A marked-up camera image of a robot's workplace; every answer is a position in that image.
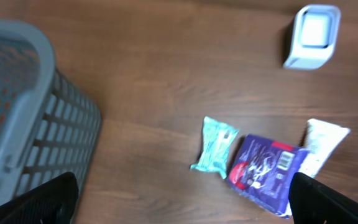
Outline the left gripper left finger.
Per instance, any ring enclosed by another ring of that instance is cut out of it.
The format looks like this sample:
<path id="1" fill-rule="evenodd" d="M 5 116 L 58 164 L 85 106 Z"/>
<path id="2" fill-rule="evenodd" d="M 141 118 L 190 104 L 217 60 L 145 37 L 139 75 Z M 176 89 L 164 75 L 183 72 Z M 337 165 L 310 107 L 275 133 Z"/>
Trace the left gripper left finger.
<path id="1" fill-rule="evenodd" d="M 0 206 L 0 224 L 69 224 L 79 198 L 72 172 L 28 191 Z"/>

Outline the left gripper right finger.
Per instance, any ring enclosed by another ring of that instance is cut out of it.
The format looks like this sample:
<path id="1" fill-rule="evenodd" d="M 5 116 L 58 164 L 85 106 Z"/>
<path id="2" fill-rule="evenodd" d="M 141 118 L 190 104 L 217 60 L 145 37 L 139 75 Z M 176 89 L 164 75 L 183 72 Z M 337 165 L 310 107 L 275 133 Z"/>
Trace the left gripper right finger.
<path id="1" fill-rule="evenodd" d="M 304 173 L 290 184 L 289 202 L 295 224 L 358 224 L 358 203 Z"/>

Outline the white tube gold cap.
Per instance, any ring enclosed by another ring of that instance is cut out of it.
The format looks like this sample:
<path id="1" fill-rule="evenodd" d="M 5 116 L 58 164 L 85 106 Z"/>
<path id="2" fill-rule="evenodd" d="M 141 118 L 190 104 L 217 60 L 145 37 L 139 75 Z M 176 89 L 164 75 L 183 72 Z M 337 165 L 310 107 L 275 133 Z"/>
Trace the white tube gold cap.
<path id="1" fill-rule="evenodd" d="M 303 147 L 309 153 L 299 171 L 314 178 L 350 131 L 340 125 L 315 118 L 309 119 Z"/>

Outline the purple tissue pack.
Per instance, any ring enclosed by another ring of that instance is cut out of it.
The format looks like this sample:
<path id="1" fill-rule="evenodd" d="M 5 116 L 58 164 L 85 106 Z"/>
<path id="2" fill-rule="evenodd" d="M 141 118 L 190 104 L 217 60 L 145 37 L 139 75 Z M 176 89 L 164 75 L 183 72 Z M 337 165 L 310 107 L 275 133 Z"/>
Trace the purple tissue pack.
<path id="1" fill-rule="evenodd" d="M 291 180 L 308 154 L 301 147 L 249 134 L 236 155 L 227 183 L 239 195 L 288 219 Z"/>

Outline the teal wet wipes pack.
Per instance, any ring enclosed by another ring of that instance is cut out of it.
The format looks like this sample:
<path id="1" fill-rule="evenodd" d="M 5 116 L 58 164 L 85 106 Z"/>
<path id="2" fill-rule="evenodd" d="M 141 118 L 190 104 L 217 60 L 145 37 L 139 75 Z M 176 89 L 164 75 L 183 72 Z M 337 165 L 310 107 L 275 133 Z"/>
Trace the teal wet wipes pack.
<path id="1" fill-rule="evenodd" d="M 239 130 L 231 125 L 205 116 L 201 154 L 198 162 L 192 164 L 190 169 L 218 173 L 222 179 L 226 179 L 230 147 L 238 133 Z"/>

